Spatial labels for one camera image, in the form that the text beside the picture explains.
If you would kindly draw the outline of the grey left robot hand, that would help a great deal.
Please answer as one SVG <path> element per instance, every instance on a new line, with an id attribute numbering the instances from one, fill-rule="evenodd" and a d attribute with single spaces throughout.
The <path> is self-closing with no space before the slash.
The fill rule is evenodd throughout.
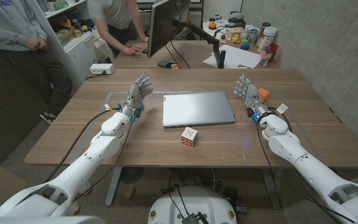
<path id="1" fill-rule="evenodd" d="M 146 96 L 153 92 L 151 87 L 150 77 L 145 78 L 141 75 L 129 88 L 122 113 L 131 117 L 133 115 L 140 115 L 140 108 L 143 105 L 143 100 Z"/>

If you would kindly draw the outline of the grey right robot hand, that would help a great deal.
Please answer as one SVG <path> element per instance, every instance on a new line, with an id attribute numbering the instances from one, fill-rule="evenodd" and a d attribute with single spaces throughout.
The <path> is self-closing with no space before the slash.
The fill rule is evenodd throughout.
<path id="1" fill-rule="evenodd" d="M 247 108 L 247 115 L 254 121 L 269 112 L 269 109 L 262 101 L 262 96 L 258 92 L 256 86 L 244 74 L 236 81 L 237 86 L 234 88 L 234 94 L 240 96 L 244 100 Z"/>

